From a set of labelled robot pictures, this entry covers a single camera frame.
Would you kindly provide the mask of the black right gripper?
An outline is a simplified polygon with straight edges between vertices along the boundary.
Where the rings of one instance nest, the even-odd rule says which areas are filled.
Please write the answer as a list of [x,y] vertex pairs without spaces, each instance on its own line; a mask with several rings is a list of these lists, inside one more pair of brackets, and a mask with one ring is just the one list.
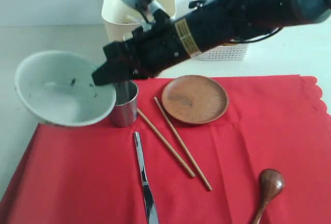
[[153,78],[163,70],[202,52],[202,18],[187,14],[168,23],[142,27],[132,37],[103,47],[106,62],[92,72],[95,86],[121,83],[132,78]]

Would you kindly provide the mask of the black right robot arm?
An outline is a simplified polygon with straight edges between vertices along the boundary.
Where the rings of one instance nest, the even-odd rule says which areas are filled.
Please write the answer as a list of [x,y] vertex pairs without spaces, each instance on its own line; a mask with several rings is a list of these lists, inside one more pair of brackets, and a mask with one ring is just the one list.
[[103,47],[106,62],[92,73],[96,86],[158,76],[163,70],[224,43],[258,42],[284,27],[316,24],[330,16],[330,0],[197,0],[172,20],[156,0],[121,0],[150,28]]

